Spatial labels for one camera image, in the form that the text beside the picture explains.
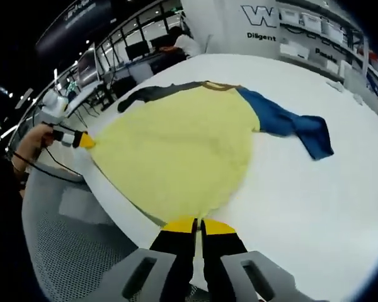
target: person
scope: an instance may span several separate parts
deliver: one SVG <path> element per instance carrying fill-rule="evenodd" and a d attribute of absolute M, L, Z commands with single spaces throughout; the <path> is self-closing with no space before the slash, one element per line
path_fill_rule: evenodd
<path fill-rule="evenodd" d="M 181 49 L 186 57 L 192 58 L 200 55 L 202 51 L 200 50 L 200 45 L 188 35 L 186 35 L 182 28 L 179 26 L 174 26 L 169 29 L 169 35 L 175 41 L 174 46 L 161 47 L 160 51 L 162 52 L 175 52 Z"/>
<path fill-rule="evenodd" d="M 53 144 L 52 132 L 47 125 L 35 126 L 16 153 L 33 162 L 42 147 Z M 0 156 L 0 295 L 5 294 L 8 301 L 48 301 L 33 271 L 21 219 L 20 179 L 27 166 L 15 155 L 11 160 Z"/>

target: human hand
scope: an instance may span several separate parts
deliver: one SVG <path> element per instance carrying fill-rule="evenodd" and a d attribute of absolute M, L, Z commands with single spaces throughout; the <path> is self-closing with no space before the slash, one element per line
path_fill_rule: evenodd
<path fill-rule="evenodd" d="M 52 127 L 46 124 L 39 124 L 24 136 L 23 142 L 35 148 L 48 147 L 54 141 L 52 133 Z"/>

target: blue sleeve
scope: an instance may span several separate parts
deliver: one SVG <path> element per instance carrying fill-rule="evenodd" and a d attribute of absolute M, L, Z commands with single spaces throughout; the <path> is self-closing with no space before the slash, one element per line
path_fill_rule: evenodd
<path fill-rule="evenodd" d="M 313 159 L 319 160 L 333 155 L 328 127 L 323 118 L 296 115 L 246 88 L 237 88 L 237 91 L 258 116 L 261 131 L 285 137 L 296 134 Z"/>

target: computer monitor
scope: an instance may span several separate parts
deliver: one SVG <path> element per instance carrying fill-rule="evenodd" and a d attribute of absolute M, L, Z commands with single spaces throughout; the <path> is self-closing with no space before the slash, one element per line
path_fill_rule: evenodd
<path fill-rule="evenodd" d="M 79 87 L 84 88 L 92 82 L 98 81 L 98 69 L 96 68 L 96 51 L 92 44 L 88 50 L 81 56 L 77 63 L 79 74 Z"/>
<path fill-rule="evenodd" d="M 127 56 L 129 60 L 133 60 L 137 57 L 145 55 L 150 52 L 147 41 L 141 41 L 139 43 L 129 45 L 126 47 Z"/>
<path fill-rule="evenodd" d="M 175 44 L 170 35 L 159 36 L 158 38 L 152 39 L 150 42 L 156 50 L 159 50 L 161 47 L 173 46 Z"/>

